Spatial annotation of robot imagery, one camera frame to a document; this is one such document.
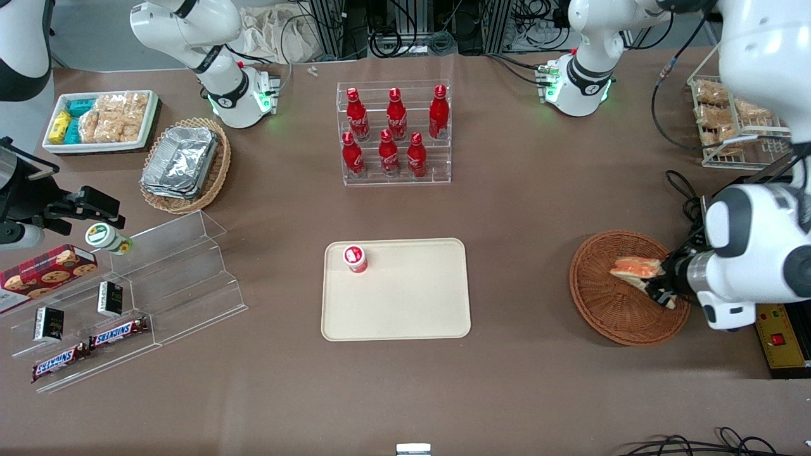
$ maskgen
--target white container tray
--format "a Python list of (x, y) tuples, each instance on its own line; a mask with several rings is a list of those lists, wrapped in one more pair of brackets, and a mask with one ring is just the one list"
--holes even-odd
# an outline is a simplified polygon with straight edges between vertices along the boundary
[[(369, 267), (343, 261), (363, 247)], [(465, 244), (459, 239), (332, 243), (324, 253), (321, 333), (333, 341), (463, 338), (470, 331)]]
[(67, 103), (73, 100), (83, 100), (85, 98), (98, 98), (100, 95), (115, 94), (123, 95), (124, 91), (119, 92), (86, 92), (86, 93), (66, 93), (60, 95), (56, 100), (56, 107), (51, 114), (51, 119), (48, 121), (48, 128), (45, 130), (45, 136), (42, 138), (42, 148), (52, 153), (53, 155), (93, 155), (105, 152), (119, 152), (122, 150), (132, 150), (134, 148), (142, 148), (146, 145), (149, 137), (149, 132), (152, 130), (152, 120), (155, 118), (155, 110), (157, 109), (158, 97), (152, 90), (131, 90), (129, 92), (145, 92), (149, 94), (149, 101), (147, 102), (147, 109), (144, 112), (144, 120), (141, 122), (141, 131), (138, 134), (137, 141), (127, 141), (126, 143), (98, 143), (98, 144), (53, 144), (48, 140), (48, 132), (54, 126), (57, 114), (67, 108)]

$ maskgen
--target wicker basket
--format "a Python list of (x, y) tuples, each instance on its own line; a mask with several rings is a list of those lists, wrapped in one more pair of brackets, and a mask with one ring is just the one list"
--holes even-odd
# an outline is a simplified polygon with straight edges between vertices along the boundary
[[(228, 174), (228, 167), (231, 164), (231, 146), (228, 144), (228, 138), (225, 137), (225, 132), (222, 128), (207, 118), (181, 120), (172, 127), (206, 127), (220, 136), (217, 149), (215, 150), (216, 156), (213, 158), (211, 167), (208, 169), (208, 175), (203, 183), (203, 191), (197, 198), (193, 200), (183, 200), (180, 198), (157, 196), (147, 192), (144, 187), (141, 187), (141, 193), (150, 206), (168, 213), (182, 215), (208, 206), (214, 201), (214, 198), (217, 197), (217, 193), (220, 192), (222, 184), (225, 182), (225, 175)], [(149, 165), (149, 161), (152, 160), (152, 155), (155, 154), (157, 145), (161, 142), (168, 130), (169, 128), (164, 130), (152, 144), (152, 148), (149, 149), (149, 155), (147, 155), (147, 161), (144, 163), (144, 169)]]
[(676, 300), (668, 309), (643, 291), (612, 276), (620, 256), (663, 259), (667, 249), (632, 231), (604, 231), (586, 240), (572, 259), (569, 289), (577, 310), (603, 336), (626, 346), (657, 345), (674, 338), (690, 313), (690, 305)]

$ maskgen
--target coca-cola bottle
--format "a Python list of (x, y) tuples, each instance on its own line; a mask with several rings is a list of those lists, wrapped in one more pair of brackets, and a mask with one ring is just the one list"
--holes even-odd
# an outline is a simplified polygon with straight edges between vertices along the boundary
[(384, 128), (380, 132), (380, 164), (383, 174), (389, 178), (396, 178), (400, 174), (400, 163), (397, 162), (397, 145), (392, 141), (392, 132)]
[(435, 140), (444, 140), (448, 137), (448, 116), (450, 115), (450, 106), (445, 96), (448, 94), (448, 88), (442, 84), (434, 87), (434, 100), (431, 101), (431, 108), (428, 110), (428, 135)]
[(344, 143), (344, 163), (346, 163), (346, 169), (349, 170), (350, 178), (365, 178), (366, 166), (363, 164), (363, 153), (360, 150), (360, 146), (354, 142), (352, 133), (349, 131), (345, 132), (341, 140)]
[(346, 117), (350, 120), (350, 129), (358, 141), (369, 139), (369, 118), (366, 114), (366, 106), (360, 101), (358, 90), (354, 87), (346, 89), (346, 99), (349, 105), (346, 107)]
[(388, 91), (388, 109), (386, 109), (386, 116), (388, 117), (388, 129), (392, 131), (392, 136), (395, 142), (402, 141), (406, 138), (406, 107), (400, 99), (400, 89), (391, 88)]
[(426, 155), (423, 136), (417, 131), (411, 133), (411, 145), (408, 148), (408, 172), (412, 179), (425, 177)]

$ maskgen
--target brown table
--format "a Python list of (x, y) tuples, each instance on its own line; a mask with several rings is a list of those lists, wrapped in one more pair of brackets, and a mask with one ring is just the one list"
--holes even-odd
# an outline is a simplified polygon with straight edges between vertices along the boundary
[[(693, 143), (681, 86), (708, 51), (684, 54), (659, 103), (668, 130)], [(438, 455), (608, 455), (654, 434), (716, 441), (720, 425), (807, 452), (811, 382), (764, 380), (751, 329), (715, 332), (693, 312), (675, 340), (623, 348), (569, 297), (569, 261), (591, 234), (625, 228), (669, 247), (686, 235), (666, 169), (706, 192), (739, 174), (701, 168), (654, 129), (650, 92), (671, 55), (625, 55), (588, 118), (540, 105), (530, 84), (485, 58), (319, 64), (318, 78), (297, 67), (278, 115), (227, 130), (234, 161), (207, 209), (229, 230), (225, 263), (251, 309), (55, 394), (36, 394), (30, 364), (4, 358), (0, 453), (357, 456), (427, 441)], [(431, 78), (453, 81), (453, 183), (344, 188), (336, 82)], [(150, 88), (165, 103), (160, 129), (212, 117), (191, 71), (57, 70), (56, 81), (57, 93)], [(58, 180), (119, 198), (134, 234), (172, 218), (144, 203), (143, 160), (66, 158)], [(82, 244), (87, 225), (75, 223), (69, 240)], [(328, 244), (450, 236), (467, 248), (470, 335), (324, 340)], [(49, 234), (46, 247), (63, 240)], [(0, 266), (28, 256), (4, 252)]]

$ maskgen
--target clear acrylic shelf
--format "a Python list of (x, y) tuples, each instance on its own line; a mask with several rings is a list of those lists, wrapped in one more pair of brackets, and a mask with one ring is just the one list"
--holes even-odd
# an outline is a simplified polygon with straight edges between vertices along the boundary
[[(33, 366), (79, 342), (87, 343), (91, 335), (142, 316), (148, 318), (148, 332), (99, 347), (89, 358), (34, 384), (37, 392), (55, 391), (247, 310), (239, 284), (225, 270), (214, 241), (224, 233), (213, 219), (197, 211), (132, 236), (133, 249), (124, 256), (95, 251), (96, 273), (2, 316), (3, 329), (11, 331), (11, 356)], [(96, 311), (98, 284), (103, 281), (124, 288), (120, 317)], [(43, 306), (65, 311), (59, 342), (32, 340), (35, 309)]]
[[(434, 87), (444, 84), (448, 87), (448, 105), (451, 114), (448, 116), (448, 137), (444, 140), (435, 140), (428, 135), (428, 109), (434, 99)], [(360, 100), (366, 106), (369, 117), (371, 134), (369, 140), (358, 142), (363, 151), (363, 161), (366, 164), (367, 176), (363, 179), (352, 179), (346, 164), (343, 161), (341, 150), (341, 134), (350, 129), (346, 117), (346, 89), (354, 87), (358, 90)], [(388, 108), (388, 90), (392, 87), (400, 89), (403, 105), (408, 112), (408, 134), (405, 139), (397, 143), (398, 159), (400, 162), (400, 175), (389, 178), (383, 174), (380, 164), (380, 155), (377, 152), (380, 145), (380, 131), (388, 127), (386, 109)], [(373, 185), (437, 185), (451, 182), (451, 141), (453, 138), (453, 101), (451, 98), (451, 85), (448, 80), (415, 80), (415, 81), (383, 81), (383, 82), (357, 82), (338, 83), (337, 98), (337, 147), (338, 159), (341, 161), (341, 173), (344, 185), (373, 186)], [(419, 131), (423, 134), (423, 144), (427, 152), (427, 172), (425, 177), (412, 179), (408, 173), (408, 159), (406, 151), (409, 146), (410, 134)]]

